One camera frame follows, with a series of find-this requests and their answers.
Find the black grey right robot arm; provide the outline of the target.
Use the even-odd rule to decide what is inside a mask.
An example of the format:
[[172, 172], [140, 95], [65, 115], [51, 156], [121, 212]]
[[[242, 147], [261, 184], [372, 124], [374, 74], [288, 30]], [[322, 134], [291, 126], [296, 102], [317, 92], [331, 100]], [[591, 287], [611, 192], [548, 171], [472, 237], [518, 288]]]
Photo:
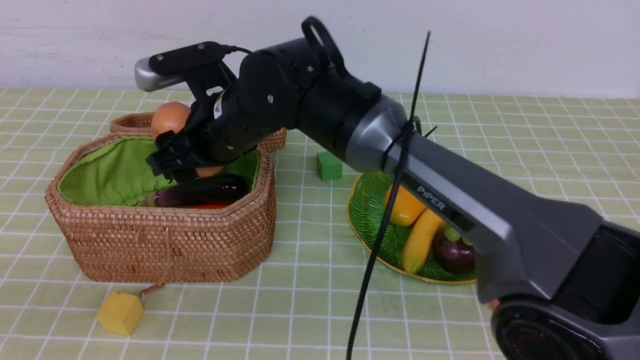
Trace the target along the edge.
[[247, 50], [201, 42], [135, 64], [138, 89], [186, 83], [186, 125], [157, 137], [155, 175], [189, 182], [273, 133], [297, 129], [360, 173], [382, 171], [459, 231], [476, 251], [478, 300], [508, 360], [637, 360], [639, 233], [581, 203], [546, 199], [437, 145], [418, 118], [351, 75], [320, 19], [302, 38]]

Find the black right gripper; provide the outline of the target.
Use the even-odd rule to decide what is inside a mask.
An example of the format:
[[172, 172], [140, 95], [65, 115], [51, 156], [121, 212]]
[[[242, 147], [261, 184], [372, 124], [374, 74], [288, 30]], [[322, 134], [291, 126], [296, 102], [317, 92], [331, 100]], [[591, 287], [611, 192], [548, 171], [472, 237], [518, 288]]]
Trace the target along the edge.
[[178, 183], [210, 178], [274, 132], [298, 123], [301, 61], [282, 51], [258, 51], [240, 64], [226, 89], [195, 131], [166, 131], [154, 137], [146, 159], [155, 175]]

